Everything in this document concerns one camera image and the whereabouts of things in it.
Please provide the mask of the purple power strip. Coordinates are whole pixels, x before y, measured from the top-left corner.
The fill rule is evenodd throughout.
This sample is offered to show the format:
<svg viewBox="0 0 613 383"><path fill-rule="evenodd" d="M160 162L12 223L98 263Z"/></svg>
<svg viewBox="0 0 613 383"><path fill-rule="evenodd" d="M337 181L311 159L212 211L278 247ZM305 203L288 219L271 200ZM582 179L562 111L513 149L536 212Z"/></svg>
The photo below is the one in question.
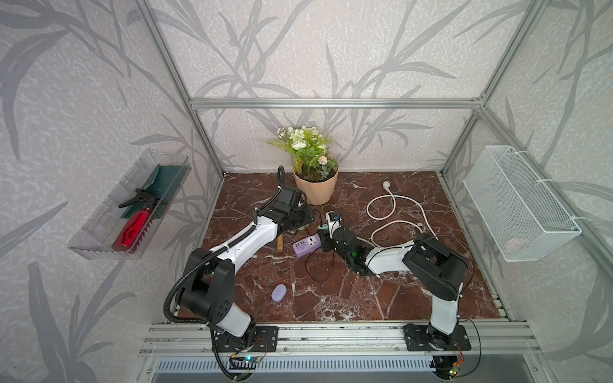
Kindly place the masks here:
<svg viewBox="0 0 613 383"><path fill-rule="evenodd" d="M319 234L300 239L292 245L297 258L309 255L317 251L320 247L322 247L322 241Z"/></svg>

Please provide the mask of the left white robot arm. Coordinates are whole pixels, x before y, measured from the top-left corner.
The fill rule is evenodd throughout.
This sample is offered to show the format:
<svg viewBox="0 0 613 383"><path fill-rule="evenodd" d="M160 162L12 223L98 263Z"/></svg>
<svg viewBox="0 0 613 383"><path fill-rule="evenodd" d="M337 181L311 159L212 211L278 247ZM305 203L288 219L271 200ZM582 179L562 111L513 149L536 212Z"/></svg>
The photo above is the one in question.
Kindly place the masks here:
<svg viewBox="0 0 613 383"><path fill-rule="evenodd" d="M233 338L250 338L253 319L234 303L236 272L265 245L312 222L314 211L307 204L287 212L258 211L228 241L208 251L194 250L164 300L164 317L174 323L206 325Z"/></svg>

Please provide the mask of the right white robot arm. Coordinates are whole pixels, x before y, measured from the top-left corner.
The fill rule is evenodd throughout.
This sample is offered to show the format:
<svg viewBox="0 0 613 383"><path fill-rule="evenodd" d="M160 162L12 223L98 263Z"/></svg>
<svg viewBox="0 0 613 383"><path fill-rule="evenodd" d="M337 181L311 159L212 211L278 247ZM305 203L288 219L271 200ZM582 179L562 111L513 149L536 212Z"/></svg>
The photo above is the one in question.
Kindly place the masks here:
<svg viewBox="0 0 613 383"><path fill-rule="evenodd" d="M409 272L432 298L429 327L435 334L452 335L458 325L458 306L469 261L434 236L421 233L407 245L372 247L340 223L325 226L323 250L336 252L351 271L361 276Z"/></svg>

